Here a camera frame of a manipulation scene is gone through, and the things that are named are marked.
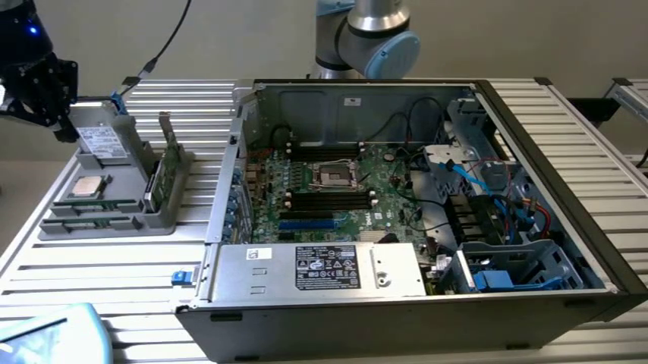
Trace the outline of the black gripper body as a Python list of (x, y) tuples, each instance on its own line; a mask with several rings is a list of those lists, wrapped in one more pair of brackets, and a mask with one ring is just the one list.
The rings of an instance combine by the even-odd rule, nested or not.
[(34, 1), (2, 1), (2, 71), (35, 64), (52, 53), (52, 41)]

